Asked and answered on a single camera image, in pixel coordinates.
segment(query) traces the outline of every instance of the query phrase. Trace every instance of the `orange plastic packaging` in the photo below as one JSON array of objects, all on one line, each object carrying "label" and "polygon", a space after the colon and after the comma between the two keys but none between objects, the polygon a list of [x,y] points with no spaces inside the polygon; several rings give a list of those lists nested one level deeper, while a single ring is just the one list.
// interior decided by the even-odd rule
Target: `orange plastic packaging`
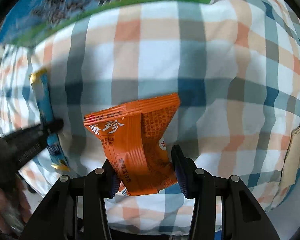
[{"label": "orange plastic packaging", "polygon": [[154,194],[177,182],[162,136],[179,105],[174,93],[84,117],[84,126],[102,141],[129,195]]}]

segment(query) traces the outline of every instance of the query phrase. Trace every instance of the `beige object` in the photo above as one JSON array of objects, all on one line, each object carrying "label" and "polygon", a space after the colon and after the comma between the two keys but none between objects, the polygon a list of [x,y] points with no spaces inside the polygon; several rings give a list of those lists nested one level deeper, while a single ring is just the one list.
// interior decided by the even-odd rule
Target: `beige object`
[{"label": "beige object", "polygon": [[290,144],[282,169],[280,189],[295,184],[297,171],[300,168],[300,126],[292,131]]}]

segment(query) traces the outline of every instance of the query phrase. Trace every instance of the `silver screw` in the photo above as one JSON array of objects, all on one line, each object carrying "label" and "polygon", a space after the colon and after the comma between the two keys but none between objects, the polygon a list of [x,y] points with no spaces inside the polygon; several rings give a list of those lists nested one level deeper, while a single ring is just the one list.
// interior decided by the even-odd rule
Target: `silver screw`
[{"label": "silver screw", "polygon": [[66,182],[68,180],[68,177],[63,175],[60,177],[60,182]]},{"label": "silver screw", "polygon": [[102,174],[104,172],[104,169],[103,168],[97,168],[95,169],[94,171],[96,174]]},{"label": "silver screw", "polygon": [[204,169],[197,168],[197,169],[195,169],[195,173],[199,174],[199,175],[202,175],[202,174],[204,174]]},{"label": "silver screw", "polygon": [[234,181],[234,182],[238,182],[240,179],[237,175],[232,175],[231,180]]}]

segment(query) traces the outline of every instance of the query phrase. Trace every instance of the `checkered fabric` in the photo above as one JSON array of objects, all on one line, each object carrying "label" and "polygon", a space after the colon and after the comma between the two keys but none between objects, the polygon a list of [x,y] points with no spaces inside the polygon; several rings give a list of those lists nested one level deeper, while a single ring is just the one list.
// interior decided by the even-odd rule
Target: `checkered fabric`
[{"label": "checkered fabric", "polygon": [[[164,134],[213,175],[237,174],[265,210],[279,183],[291,131],[300,125],[300,20],[283,0],[162,1],[108,10],[76,22],[34,49],[7,45],[0,70],[0,131],[39,122],[29,74],[48,68],[59,134],[71,168],[100,167],[100,140],[83,116],[178,92]],[[45,151],[22,175],[45,195],[59,174]],[[178,185],[155,195],[105,200],[110,227],[137,234],[187,234],[194,200]],[[216,229],[221,225],[217,198]]]}]

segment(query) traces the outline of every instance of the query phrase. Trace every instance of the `tablecloth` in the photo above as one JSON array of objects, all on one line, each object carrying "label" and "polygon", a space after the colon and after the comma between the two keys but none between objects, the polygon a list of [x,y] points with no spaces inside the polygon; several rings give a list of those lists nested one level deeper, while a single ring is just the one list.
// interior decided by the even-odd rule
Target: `tablecloth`
[{"label": "tablecloth", "polygon": [[[164,134],[212,175],[237,174],[261,206],[281,203],[291,131],[300,126],[300,20],[283,0],[162,1],[108,10],[72,24],[33,49],[7,45],[0,69],[0,132],[39,122],[29,74],[49,71],[51,103],[71,168],[102,166],[100,141],[83,116],[178,92]],[[21,170],[45,195],[60,176],[48,153]],[[109,226],[138,234],[187,234],[194,200],[178,185],[155,195],[105,200]],[[216,230],[221,225],[217,198]]]}]

